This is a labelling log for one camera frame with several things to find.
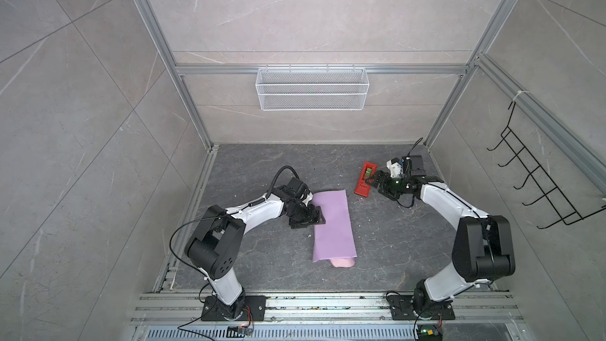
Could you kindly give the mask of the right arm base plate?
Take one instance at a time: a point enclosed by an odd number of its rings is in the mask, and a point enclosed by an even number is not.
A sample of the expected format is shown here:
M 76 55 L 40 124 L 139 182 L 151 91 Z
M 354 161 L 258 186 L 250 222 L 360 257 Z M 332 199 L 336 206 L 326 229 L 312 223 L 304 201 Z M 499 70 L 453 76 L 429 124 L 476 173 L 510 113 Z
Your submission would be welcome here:
M 385 296 L 393 320 L 454 320 L 452 301 L 433 302 L 415 295 Z

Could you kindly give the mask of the pink wrapping paper sheet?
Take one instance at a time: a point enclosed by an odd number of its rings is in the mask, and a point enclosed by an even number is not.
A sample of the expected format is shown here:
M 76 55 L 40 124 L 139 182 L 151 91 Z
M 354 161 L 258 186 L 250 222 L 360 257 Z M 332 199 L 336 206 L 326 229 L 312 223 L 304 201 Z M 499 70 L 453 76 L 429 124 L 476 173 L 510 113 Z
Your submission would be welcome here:
M 319 207 L 325 224 L 314 227 L 312 261 L 327 260 L 336 268 L 351 268 L 357 258 L 350 221 L 347 192 L 324 191 L 315 194 L 312 203 Z

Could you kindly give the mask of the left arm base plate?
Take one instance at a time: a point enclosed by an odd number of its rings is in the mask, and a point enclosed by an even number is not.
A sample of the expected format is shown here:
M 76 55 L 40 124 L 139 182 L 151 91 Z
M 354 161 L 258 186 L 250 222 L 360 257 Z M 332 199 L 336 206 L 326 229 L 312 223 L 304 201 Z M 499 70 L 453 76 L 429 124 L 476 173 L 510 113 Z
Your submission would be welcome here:
M 205 298 L 201 314 L 202 321 L 242 320 L 262 321 L 265 316 L 268 298 L 263 295 L 246 295 L 238 298 L 234 304 L 226 305 L 215 296 Z

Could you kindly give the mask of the red tape dispenser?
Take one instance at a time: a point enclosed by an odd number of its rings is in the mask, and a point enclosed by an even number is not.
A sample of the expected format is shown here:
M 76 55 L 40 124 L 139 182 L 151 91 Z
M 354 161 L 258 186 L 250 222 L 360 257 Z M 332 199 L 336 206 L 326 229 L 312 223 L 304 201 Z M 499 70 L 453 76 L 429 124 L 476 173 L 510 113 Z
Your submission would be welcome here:
M 356 185 L 355 191 L 354 193 L 357 194 L 358 196 L 361 197 L 368 197 L 371 191 L 371 186 L 369 185 L 369 183 L 367 183 L 367 181 L 372 178 L 372 176 L 375 174 L 375 172 L 377 171 L 377 165 L 370 163 L 370 162 L 365 162 L 362 169 L 361 169 L 361 173 L 360 176 L 358 178 L 358 183 Z

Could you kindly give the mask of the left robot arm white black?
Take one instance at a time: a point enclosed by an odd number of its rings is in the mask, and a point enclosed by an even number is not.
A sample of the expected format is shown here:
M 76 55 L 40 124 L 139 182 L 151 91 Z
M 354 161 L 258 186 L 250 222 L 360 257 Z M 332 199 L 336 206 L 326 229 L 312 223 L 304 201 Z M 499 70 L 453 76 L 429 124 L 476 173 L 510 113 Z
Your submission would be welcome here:
M 213 205 L 203 215 L 184 253 L 195 270 L 208 278 L 221 305 L 239 311 L 245 292 L 234 265 L 244 236 L 281 216 L 292 229 L 326 224 L 322 208 L 312 203 L 313 193 L 299 178 L 274 186 L 261 197 L 231 208 Z

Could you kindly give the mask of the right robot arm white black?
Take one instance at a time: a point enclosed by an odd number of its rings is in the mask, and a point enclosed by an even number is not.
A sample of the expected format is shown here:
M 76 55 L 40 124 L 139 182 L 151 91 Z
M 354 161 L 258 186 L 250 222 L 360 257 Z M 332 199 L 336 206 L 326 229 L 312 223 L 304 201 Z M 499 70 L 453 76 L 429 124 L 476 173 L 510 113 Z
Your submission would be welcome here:
M 392 303 L 394 311 L 405 317 L 451 320 L 453 316 L 446 310 L 455 296 L 514 274 L 511 224 L 505 217 L 489 215 L 455 194 L 440 178 L 426 175 L 419 155 L 391 159 L 387 169 L 366 164 L 358 184 L 366 190 L 374 187 L 396 203 L 403 195 L 410 195 L 408 208 L 421 201 L 456 230 L 449 265 L 419 281 L 409 303 Z

